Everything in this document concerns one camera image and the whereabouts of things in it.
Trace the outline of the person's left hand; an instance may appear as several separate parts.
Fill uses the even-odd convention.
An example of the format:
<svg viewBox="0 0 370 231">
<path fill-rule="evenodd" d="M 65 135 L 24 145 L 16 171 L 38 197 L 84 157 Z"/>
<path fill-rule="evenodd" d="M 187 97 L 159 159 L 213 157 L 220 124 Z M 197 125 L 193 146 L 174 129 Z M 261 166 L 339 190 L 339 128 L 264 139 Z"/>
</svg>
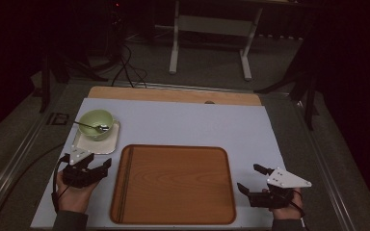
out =
<svg viewBox="0 0 370 231">
<path fill-rule="evenodd" d="M 62 178 L 58 178 L 59 210 L 84 214 L 88 209 L 90 198 L 97 185 L 98 183 L 93 183 L 85 188 L 73 188 L 66 185 Z"/>
</svg>

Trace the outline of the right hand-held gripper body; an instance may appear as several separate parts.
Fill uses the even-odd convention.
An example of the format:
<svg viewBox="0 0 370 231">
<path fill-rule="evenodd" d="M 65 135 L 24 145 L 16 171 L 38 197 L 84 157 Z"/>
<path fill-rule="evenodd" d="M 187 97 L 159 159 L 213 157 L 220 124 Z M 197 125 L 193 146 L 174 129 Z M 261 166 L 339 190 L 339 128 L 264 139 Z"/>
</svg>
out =
<svg viewBox="0 0 370 231">
<path fill-rule="evenodd" d="M 285 208 L 292 201 L 295 188 L 309 188 L 310 181 L 303 179 L 285 169 L 275 168 L 271 175 L 267 175 L 267 192 L 250 192 L 248 200 L 252 207 Z"/>
</svg>

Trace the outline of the pale table mat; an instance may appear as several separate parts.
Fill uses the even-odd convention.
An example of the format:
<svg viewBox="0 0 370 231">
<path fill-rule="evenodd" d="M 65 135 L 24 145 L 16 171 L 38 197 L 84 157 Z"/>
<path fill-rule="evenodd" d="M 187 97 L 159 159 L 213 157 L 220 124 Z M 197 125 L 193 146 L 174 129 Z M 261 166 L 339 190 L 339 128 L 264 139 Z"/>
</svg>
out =
<svg viewBox="0 0 370 231">
<path fill-rule="evenodd" d="M 115 150 L 96 157 L 93 166 L 111 158 L 109 176 L 94 190 L 88 209 L 90 229 L 123 230 L 110 220 L 110 203 L 121 150 L 128 144 L 178 144 L 218 146 L 227 153 L 232 182 L 254 192 L 266 187 L 266 178 L 252 169 L 284 167 L 278 143 L 262 106 L 230 106 L 203 103 L 152 102 L 86 98 L 78 116 L 105 109 L 120 122 Z"/>
</svg>

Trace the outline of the metal spoon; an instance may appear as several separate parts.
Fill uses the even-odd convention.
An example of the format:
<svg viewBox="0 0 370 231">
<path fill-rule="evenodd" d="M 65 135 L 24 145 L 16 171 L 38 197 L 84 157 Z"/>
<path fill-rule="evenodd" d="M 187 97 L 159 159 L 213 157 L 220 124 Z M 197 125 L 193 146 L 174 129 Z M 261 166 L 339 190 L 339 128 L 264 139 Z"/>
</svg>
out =
<svg viewBox="0 0 370 231">
<path fill-rule="evenodd" d="M 75 124 L 81 125 L 82 123 L 75 121 Z M 110 128 L 107 125 L 104 125 L 104 124 L 100 124 L 100 125 L 97 125 L 97 126 L 91 126 L 91 125 L 88 125 L 88 124 L 82 124 L 82 125 L 85 126 L 85 127 L 92 128 L 92 129 L 98 131 L 99 133 L 107 132 L 107 131 L 110 130 Z"/>
</svg>

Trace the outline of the metal floor rail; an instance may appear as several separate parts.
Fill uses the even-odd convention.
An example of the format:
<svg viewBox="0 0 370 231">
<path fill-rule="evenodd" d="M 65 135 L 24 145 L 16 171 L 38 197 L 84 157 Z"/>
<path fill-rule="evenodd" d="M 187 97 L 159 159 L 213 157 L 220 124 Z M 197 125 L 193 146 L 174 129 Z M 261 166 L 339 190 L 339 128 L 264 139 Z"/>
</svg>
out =
<svg viewBox="0 0 370 231">
<path fill-rule="evenodd" d="M 53 93 L 42 113 L 40 99 L 30 96 L 0 124 L 0 205 L 61 95 Z"/>
<path fill-rule="evenodd" d="M 329 159 L 329 155 L 333 153 L 331 150 L 332 144 L 329 141 L 324 142 L 317 129 L 309 129 L 309 125 L 304 121 L 306 104 L 302 101 L 298 101 L 294 102 L 293 105 L 306 131 L 306 135 L 310 139 L 311 147 L 315 154 L 316 164 L 329 196 L 335 217 L 340 225 L 340 230 L 357 231 L 349 214 L 349 207 L 345 204 L 342 191 L 340 191 L 343 187 L 343 183 L 337 176 L 344 176 L 342 168 L 338 166 L 338 162 Z"/>
</svg>

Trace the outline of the white metal table frame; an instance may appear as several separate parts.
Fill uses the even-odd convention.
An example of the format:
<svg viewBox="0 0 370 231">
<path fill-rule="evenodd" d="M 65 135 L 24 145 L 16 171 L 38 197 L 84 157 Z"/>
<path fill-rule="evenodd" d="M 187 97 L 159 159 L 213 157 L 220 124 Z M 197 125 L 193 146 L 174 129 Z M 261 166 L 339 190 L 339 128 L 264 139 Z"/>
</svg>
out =
<svg viewBox="0 0 370 231">
<path fill-rule="evenodd" d="M 243 49 L 239 50 L 241 66 L 246 81 L 252 80 L 251 67 L 248 55 L 251 44 L 255 36 L 256 29 L 262 15 L 262 8 L 258 8 L 253 14 L 252 21 L 233 20 L 215 17 L 193 16 L 180 13 L 180 2 L 175 1 L 173 17 L 173 42 L 172 53 L 169 66 L 169 74 L 177 72 L 179 54 L 179 32 L 196 32 L 217 34 L 226 36 L 245 37 L 247 43 Z"/>
</svg>

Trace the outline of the black floor socket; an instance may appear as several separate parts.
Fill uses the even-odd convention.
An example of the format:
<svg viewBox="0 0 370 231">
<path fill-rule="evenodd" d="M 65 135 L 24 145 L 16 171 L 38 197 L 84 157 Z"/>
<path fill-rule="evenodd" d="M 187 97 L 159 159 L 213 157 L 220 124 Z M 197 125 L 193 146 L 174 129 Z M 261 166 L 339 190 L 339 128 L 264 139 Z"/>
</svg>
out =
<svg viewBox="0 0 370 231">
<path fill-rule="evenodd" d="M 67 125 L 69 120 L 68 114 L 51 113 L 46 121 L 47 125 Z"/>
</svg>

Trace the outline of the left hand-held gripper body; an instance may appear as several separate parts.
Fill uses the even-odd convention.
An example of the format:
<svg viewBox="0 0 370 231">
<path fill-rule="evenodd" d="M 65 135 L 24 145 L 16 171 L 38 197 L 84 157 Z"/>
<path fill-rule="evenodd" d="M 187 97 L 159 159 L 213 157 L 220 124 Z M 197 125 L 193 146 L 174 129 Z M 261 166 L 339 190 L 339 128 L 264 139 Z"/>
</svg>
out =
<svg viewBox="0 0 370 231">
<path fill-rule="evenodd" d="M 71 148 L 64 158 L 67 166 L 63 169 L 63 182 L 74 188 L 85 188 L 100 181 L 105 176 L 94 176 L 93 168 L 83 167 L 82 161 L 92 154 L 88 150 Z"/>
</svg>

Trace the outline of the person's right hand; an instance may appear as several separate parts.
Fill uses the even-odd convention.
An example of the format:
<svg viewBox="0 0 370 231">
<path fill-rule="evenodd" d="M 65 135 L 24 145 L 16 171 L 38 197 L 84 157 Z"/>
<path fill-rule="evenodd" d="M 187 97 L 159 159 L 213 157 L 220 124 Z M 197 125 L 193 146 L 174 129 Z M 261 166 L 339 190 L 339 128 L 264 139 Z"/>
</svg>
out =
<svg viewBox="0 0 370 231">
<path fill-rule="evenodd" d="M 274 219 L 301 219 L 303 216 L 303 197 L 301 190 L 296 188 L 293 190 L 293 199 L 288 207 L 280 209 L 270 209 Z"/>
</svg>

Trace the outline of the black stand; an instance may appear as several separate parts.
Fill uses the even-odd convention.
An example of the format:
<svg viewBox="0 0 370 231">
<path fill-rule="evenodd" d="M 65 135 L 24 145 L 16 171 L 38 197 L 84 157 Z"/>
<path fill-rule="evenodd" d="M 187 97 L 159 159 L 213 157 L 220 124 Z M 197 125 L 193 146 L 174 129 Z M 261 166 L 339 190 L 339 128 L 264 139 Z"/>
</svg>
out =
<svg viewBox="0 0 370 231">
<path fill-rule="evenodd" d="M 280 81 L 264 89 L 255 90 L 255 92 L 266 94 L 294 83 L 294 87 L 288 93 L 288 96 L 291 100 L 299 102 L 305 95 L 304 122 L 307 128 L 312 131 L 312 115 L 317 83 L 315 70 L 316 61 L 314 60 L 314 54 L 306 51 L 304 48 L 300 48 Z"/>
<path fill-rule="evenodd" d="M 39 90 L 41 104 L 40 112 L 46 111 L 50 104 L 51 94 L 50 94 L 50 77 L 51 74 L 59 75 L 58 81 L 61 83 L 66 83 L 69 77 L 66 75 L 66 70 L 64 64 L 69 64 L 71 67 L 82 72 L 85 76 L 92 80 L 99 82 L 107 82 L 107 79 L 96 75 L 88 67 L 83 64 L 74 61 L 72 58 L 63 54 L 62 52 L 50 52 L 45 51 L 42 54 L 41 62 L 41 87 Z"/>
</svg>

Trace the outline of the green bowl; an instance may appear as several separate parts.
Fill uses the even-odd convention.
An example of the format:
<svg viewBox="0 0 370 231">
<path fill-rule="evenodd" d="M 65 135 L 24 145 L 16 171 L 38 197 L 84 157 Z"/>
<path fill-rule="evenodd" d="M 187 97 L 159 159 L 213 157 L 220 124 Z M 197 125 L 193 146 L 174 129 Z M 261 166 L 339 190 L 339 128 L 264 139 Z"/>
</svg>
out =
<svg viewBox="0 0 370 231">
<path fill-rule="evenodd" d="M 88 124 L 91 126 L 97 126 L 100 124 L 107 125 L 110 130 L 107 132 L 99 133 L 98 131 L 85 127 L 82 124 L 78 125 L 79 131 L 87 136 L 92 141 L 102 141 L 106 139 L 111 134 L 111 129 L 113 128 L 114 118 L 113 116 L 105 110 L 92 110 L 83 114 L 77 122 L 82 124 Z"/>
</svg>

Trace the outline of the white square plate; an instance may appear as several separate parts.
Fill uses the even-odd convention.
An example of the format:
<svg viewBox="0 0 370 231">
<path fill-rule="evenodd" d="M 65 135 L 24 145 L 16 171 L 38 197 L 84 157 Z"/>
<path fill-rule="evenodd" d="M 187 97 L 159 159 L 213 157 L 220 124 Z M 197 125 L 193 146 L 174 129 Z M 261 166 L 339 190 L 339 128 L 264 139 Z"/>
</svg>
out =
<svg viewBox="0 0 370 231">
<path fill-rule="evenodd" d="M 111 129 L 111 134 L 102 141 L 92 141 L 87 136 L 78 131 L 71 145 L 71 148 L 88 150 L 91 153 L 97 155 L 110 154 L 116 150 L 117 142 L 119 139 L 119 128 L 119 122 L 115 121 L 113 124 L 113 128 Z"/>
</svg>

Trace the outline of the brown wooden tray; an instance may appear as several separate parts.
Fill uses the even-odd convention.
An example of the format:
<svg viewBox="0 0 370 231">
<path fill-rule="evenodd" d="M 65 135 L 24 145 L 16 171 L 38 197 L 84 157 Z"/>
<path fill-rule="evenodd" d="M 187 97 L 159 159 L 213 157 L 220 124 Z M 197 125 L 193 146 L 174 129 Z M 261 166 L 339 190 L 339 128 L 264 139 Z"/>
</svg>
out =
<svg viewBox="0 0 370 231">
<path fill-rule="evenodd" d="M 123 222 L 121 164 L 133 160 Z M 120 155 L 110 219 L 127 225 L 222 225 L 236 219 L 227 153 L 220 147 L 130 144 Z"/>
</svg>

